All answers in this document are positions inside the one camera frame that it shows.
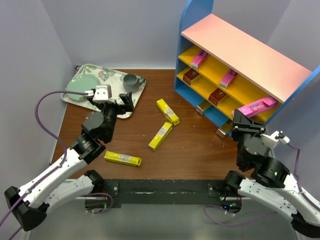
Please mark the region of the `small pink toothpaste box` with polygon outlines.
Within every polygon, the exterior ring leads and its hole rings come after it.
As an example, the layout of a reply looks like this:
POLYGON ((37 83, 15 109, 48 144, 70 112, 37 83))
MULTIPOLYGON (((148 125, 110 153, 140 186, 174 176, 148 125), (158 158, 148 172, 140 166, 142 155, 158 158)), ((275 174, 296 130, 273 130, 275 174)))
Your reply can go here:
POLYGON ((219 82, 219 86, 227 89, 228 86, 233 82, 234 78, 238 75, 236 71, 233 69, 229 69, 228 72, 223 76, 223 78, 219 82))

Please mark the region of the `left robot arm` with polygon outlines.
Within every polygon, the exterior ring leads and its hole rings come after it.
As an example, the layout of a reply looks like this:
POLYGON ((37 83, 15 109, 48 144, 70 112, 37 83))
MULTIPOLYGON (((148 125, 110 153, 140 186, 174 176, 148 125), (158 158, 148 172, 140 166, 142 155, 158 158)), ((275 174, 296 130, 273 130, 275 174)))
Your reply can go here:
POLYGON ((21 187, 9 187, 4 196, 8 214, 13 214, 20 228, 28 232, 39 226, 53 207, 65 201, 54 193, 67 178, 89 165, 106 149, 113 138, 117 117, 134 111, 132 93, 119 94, 122 103, 112 99, 106 86, 98 86, 78 95, 84 96, 99 110, 87 115, 81 125, 81 134, 67 147, 55 134, 49 131, 39 119, 39 104, 34 115, 40 127, 54 137, 63 147, 63 155, 40 175, 21 187))

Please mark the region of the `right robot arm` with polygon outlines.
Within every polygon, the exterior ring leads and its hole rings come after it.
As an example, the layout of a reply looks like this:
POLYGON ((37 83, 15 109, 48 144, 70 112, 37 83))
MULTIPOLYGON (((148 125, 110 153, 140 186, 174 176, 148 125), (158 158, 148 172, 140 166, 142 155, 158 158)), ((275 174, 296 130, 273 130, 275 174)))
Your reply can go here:
POLYGON ((266 127, 236 109, 233 113, 232 139, 237 143, 236 165, 241 172, 253 170, 250 178, 230 171, 223 181, 223 192, 255 200, 290 221, 298 233, 320 237, 320 202, 306 191, 297 172, 270 156, 278 144, 289 145, 282 131, 266 134, 266 127))

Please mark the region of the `dark red toothpaste box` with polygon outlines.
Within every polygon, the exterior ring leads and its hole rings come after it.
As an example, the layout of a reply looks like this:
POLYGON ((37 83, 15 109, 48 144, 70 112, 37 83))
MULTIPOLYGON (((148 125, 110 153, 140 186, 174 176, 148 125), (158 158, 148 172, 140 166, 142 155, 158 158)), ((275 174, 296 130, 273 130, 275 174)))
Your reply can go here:
POLYGON ((183 75, 183 81, 188 85, 192 85, 201 77, 202 76, 196 70, 190 69, 183 75))

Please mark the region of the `red 3D toothpaste box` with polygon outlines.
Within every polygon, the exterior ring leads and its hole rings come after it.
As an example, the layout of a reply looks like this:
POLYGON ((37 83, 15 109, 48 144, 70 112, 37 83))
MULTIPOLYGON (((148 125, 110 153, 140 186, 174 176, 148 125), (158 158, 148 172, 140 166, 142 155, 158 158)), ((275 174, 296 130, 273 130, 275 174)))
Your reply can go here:
POLYGON ((209 95, 208 101, 217 106, 226 95, 227 94, 223 90, 217 88, 209 95))

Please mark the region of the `teal green tea toothpaste box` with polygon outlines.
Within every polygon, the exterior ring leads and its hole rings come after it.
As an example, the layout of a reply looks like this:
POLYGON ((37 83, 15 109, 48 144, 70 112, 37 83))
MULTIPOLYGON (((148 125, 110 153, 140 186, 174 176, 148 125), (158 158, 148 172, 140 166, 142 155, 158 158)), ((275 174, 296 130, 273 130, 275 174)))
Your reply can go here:
POLYGON ((217 129, 216 134, 221 138, 225 138, 232 129, 233 129, 233 122, 228 120, 221 127, 217 129))

